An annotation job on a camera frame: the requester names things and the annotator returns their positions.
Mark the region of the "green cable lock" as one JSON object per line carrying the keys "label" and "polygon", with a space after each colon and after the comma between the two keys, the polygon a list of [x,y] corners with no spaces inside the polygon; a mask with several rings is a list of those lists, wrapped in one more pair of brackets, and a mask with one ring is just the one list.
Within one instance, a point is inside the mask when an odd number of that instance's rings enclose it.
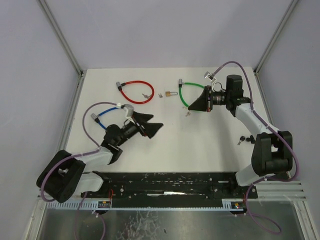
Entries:
{"label": "green cable lock", "polygon": [[181,102],[183,103],[184,105],[184,109],[189,109],[189,105],[186,103],[186,101],[184,100],[184,97],[183,97],[183,94],[182,94],[182,86],[183,85],[188,85],[188,86],[195,86],[195,87],[199,87],[199,88],[204,88],[203,85],[200,85],[198,83],[194,83],[194,82],[183,82],[183,80],[180,78],[178,80],[178,94],[179,94],[179,98],[181,100]]}

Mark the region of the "brass padlock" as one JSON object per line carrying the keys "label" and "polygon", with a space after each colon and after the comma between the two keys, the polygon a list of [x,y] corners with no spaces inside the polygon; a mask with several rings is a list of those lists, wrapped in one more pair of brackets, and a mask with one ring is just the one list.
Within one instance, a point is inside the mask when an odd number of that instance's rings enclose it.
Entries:
{"label": "brass padlock", "polygon": [[166,97],[171,97],[171,96],[177,96],[179,93],[176,91],[166,91],[165,96]]}

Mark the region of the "red cable lock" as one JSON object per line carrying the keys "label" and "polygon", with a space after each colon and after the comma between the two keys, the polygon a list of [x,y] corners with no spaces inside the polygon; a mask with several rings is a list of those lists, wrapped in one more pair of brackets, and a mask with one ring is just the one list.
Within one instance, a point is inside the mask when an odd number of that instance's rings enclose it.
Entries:
{"label": "red cable lock", "polygon": [[[154,97],[154,95],[155,95],[155,89],[154,89],[154,87],[153,87],[150,83],[148,83],[148,82],[146,82],[146,81],[143,81],[143,80],[132,80],[132,81],[127,81],[127,82],[123,82],[123,83],[120,83],[119,81],[117,81],[115,84],[116,84],[116,87],[117,87],[117,89],[119,90],[119,92],[122,94],[122,96],[123,96],[127,101],[129,101],[130,103],[133,103],[133,104],[137,104],[137,105],[147,104],[148,102],[150,102],[150,101],[153,99],[153,97]],[[132,84],[142,84],[142,85],[148,86],[148,87],[150,88],[150,90],[151,90],[151,94],[148,95],[148,94],[144,94],[144,93],[143,93],[142,95],[143,95],[143,97],[145,98],[145,100],[143,100],[143,101],[135,101],[135,100],[129,98],[129,97],[124,93],[123,87],[124,87],[124,86],[127,86],[127,85],[132,85]]]}

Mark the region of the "blue cable lock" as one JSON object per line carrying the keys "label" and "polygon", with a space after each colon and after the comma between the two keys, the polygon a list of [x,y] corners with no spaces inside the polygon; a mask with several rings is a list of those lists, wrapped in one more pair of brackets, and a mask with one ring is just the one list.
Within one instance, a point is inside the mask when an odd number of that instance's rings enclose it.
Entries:
{"label": "blue cable lock", "polygon": [[93,119],[94,122],[96,122],[102,129],[106,130],[106,126],[101,122],[100,120],[100,117],[109,113],[109,112],[112,112],[112,111],[116,111],[116,110],[120,110],[121,108],[119,107],[111,107],[109,109],[106,109],[98,114],[95,114],[95,113],[91,113],[90,114],[90,117]]}

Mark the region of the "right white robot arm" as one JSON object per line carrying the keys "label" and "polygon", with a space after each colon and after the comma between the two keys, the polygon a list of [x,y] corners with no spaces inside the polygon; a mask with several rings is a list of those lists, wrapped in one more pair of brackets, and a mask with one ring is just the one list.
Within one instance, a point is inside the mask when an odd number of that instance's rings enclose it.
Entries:
{"label": "right white robot arm", "polygon": [[262,178],[288,172],[293,167],[292,135],[280,131],[261,118],[253,106],[252,99],[244,95],[243,79],[240,75],[226,77],[226,88],[215,91],[217,79],[207,72],[205,78],[211,84],[203,88],[201,95],[188,106],[190,111],[210,112],[214,106],[225,106],[249,130],[254,139],[251,163],[235,174],[236,180],[228,184],[228,192],[240,197],[246,186]]}

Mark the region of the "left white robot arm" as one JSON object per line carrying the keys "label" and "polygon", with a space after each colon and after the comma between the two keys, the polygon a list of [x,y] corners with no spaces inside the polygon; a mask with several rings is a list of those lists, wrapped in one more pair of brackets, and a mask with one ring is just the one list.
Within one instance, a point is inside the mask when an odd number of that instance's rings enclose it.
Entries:
{"label": "left white robot arm", "polygon": [[163,123],[150,122],[152,114],[133,111],[122,127],[109,125],[100,148],[93,153],[72,155],[58,151],[36,180],[36,186],[51,196],[51,201],[66,202],[75,193],[93,192],[105,197],[110,190],[107,182],[98,175],[99,168],[115,163],[123,153],[120,148],[136,134],[153,138]]}

